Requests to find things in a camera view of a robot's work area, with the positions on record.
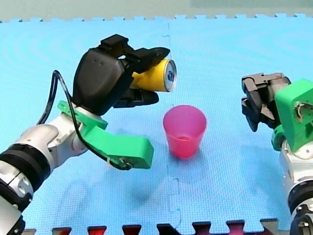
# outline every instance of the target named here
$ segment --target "can lid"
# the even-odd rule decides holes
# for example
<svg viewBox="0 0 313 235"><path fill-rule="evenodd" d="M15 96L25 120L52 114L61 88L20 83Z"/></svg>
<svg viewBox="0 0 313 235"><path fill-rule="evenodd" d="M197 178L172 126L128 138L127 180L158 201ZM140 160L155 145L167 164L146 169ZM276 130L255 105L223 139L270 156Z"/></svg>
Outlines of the can lid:
<svg viewBox="0 0 313 235"><path fill-rule="evenodd" d="M167 62L164 70L164 86L166 91L171 92L176 86L177 70L173 60Z"/></svg>

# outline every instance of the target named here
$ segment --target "plastic cup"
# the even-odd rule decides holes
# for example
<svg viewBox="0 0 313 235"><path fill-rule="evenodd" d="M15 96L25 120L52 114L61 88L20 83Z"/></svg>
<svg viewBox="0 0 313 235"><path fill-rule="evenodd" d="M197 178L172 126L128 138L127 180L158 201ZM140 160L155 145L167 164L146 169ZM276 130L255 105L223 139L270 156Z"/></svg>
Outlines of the plastic cup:
<svg viewBox="0 0 313 235"><path fill-rule="evenodd" d="M178 158L186 159L199 149L206 130L206 117L193 106L179 105L165 114L163 127L170 152Z"/></svg>

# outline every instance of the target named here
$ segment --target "blue foam mat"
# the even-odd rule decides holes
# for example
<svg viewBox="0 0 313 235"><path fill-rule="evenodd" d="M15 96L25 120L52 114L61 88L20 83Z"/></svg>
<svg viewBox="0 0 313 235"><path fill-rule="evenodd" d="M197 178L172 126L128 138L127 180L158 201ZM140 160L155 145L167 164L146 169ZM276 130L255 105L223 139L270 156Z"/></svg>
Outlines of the blue foam mat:
<svg viewBox="0 0 313 235"><path fill-rule="evenodd" d="M241 114L241 77L283 72L291 81L311 79L312 18L132 21L94 19L0 24L0 111L4 150L36 123L45 107L50 77L58 69L68 88L86 50L118 33L139 47L168 47L179 81L153 106L110 110L104 119L114 134L145 135L155 147L150 170L121 172L91 153L68 160L46 180L24 212L27 228L51 234L72 227L107 226L106 235L122 234L123 225L140 224L140 234L157 234L169 223L193 234L193 222L210 221L211 233L227 233L230 220L244 220L246 232L263 231L260 219L277 218L289 229L278 153L265 126L252 133ZM65 99L59 89L57 99ZM173 106L191 104L208 118L200 152L189 161L168 154L162 118ZM55 107L49 120L56 117Z"/></svg>

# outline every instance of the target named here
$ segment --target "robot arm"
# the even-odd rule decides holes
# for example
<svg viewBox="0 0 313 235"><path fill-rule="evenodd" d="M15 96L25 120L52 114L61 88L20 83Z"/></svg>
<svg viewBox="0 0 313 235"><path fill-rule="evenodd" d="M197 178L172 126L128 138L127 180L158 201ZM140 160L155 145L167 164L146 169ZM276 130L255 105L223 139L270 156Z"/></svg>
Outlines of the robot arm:
<svg viewBox="0 0 313 235"><path fill-rule="evenodd" d="M60 73L54 71L43 116L0 153L0 235L20 235L24 231L22 212L53 170L70 157L90 150L120 170L150 168L153 147L149 140L112 135L105 131L108 123L101 116L111 107L157 103L155 87L165 86L166 82L173 85L176 77L168 74L176 75L176 68L173 61L164 63L169 49L134 50L127 42L127 38L113 35L85 53L74 77L73 97ZM165 72L162 75L155 73L160 66ZM67 102L60 101L60 114L45 123L58 80Z"/></svg>
<svg viewBox="0 0 313 235"><path fill-rule="evenodd" d="M280 151L284 187L291 212L291 235L313 234L313 82L294 83L282 73L242 78L242 111L252 131L259 122L273 129Z"/></svg>

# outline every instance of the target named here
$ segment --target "green 3d-printed bracket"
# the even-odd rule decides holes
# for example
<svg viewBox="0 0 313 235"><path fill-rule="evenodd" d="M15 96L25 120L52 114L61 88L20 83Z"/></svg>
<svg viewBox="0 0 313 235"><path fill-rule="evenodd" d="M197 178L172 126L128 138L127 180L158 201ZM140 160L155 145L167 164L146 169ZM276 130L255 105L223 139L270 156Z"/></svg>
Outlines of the green 3d-printed bracket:
<svg viewBox="0 0 313 235"><path fill-rule="evenodd" d="M60 101L58 108L71 116L69 105ZM154 149L147 138L137 136L112 135L105 131L108 123L93 119L74 110L76 119L83 123L81 131L83 139L97 152L110 159L113 163L124 166L124 162L132 164L133 168L149 169L151 167Z"/></svg>
<svg viewBox="0 0 313 235"><path fill-rule="evenodd" d="M272 135L272 145L280 151L284 139L291 151L313 141L313 82L306 79L291 83L275 95L281 121Z"/></svg>

